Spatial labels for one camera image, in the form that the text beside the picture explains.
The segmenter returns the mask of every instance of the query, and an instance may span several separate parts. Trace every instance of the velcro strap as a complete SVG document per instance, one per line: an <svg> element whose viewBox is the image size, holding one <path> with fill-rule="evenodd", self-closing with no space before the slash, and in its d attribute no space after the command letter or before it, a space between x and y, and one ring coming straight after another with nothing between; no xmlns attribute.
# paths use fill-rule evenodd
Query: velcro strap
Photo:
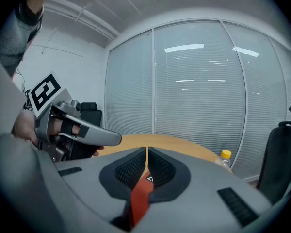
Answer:
<svg viewBox="0 0 291 233"><path fill-rule="evenodd" d="M74 125L74 122L70 120L64 120L60 128L60 133L72 135L73 125Z"/></svg>

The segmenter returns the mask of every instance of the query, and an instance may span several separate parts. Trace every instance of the gray sleeve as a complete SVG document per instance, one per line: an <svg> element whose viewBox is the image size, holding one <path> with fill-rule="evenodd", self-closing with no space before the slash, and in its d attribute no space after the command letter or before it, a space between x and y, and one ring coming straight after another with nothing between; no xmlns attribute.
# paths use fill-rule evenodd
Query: gray sleeve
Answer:
<svg viewBox="0 0 291 233"><path fill-rule="evenodd" d="M36 15L20 2L0 31L0 62L12 76L21 62L28 44L41 28L43 10Z"/></svg>

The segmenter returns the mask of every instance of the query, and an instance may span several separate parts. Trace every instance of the clear bottle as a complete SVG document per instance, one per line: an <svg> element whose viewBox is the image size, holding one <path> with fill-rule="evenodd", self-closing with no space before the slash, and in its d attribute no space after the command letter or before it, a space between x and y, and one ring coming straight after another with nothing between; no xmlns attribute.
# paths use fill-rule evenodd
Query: clear bottle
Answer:
<svg viewBox="0 0 291 233"><path fill-rule="evenodd" d="M223 150L219 159L216 160L216 164L219 164L220 166L229 170L231 168L231 155L231 151Z"/></svg>

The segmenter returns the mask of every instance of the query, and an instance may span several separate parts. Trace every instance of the wooden table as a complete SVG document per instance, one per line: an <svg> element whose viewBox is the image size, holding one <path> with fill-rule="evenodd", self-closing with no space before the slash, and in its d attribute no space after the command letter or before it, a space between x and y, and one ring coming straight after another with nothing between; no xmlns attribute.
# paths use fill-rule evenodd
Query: wooden table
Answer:
<svg viewBox="0 0 291 233"><path fill-rule="evenodd" d="M157 147L186 154L195 158L204 159L210 162L215 162L218 159L216 154L201 145L181 138L160 134L125 135L123 136L120 145L115 147L105 147L103 151L99 151L99 156L109 155L138 147ZM146 152L146 168L142 176L148 172L147 163L148 156Z"/></svg>

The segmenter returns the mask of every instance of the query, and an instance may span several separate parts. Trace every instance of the horizontal blind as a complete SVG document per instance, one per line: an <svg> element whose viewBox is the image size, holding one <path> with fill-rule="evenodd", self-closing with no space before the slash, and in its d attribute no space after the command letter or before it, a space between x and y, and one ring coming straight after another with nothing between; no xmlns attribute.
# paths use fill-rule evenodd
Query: horizontal blind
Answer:
<svg viewBox="0 0 291 233"><path fill-rule="evenodd" d="M248 86L248 122L233 167L240 178L260 174L269 134L286 117L286 91L280 63L269 38L257 31L225 23L235 43Z"/></svg>
<svg viewBox="0 0 291 233"><path fill-rule="evenodd" d="M220 155L238 150L245 89L237 53L217 22L155 30L155 133L181 137Z"/></svg>
<svg viewBox="0 0 291 233"><path fill-rule="evenodd" d="M109 55L106 127L122 135L152 130L152 33L123 43Z"/></svg>
<svg viewBox="0 0 291 233"><path fill-rule="evenodd" d="M289 107L291 106L291 52L284 48L281 44L272 40L274 48L278 54L279 61L281 63L281 68L286 83L287 91L287 121L291 121L291 112Z"/></svg>

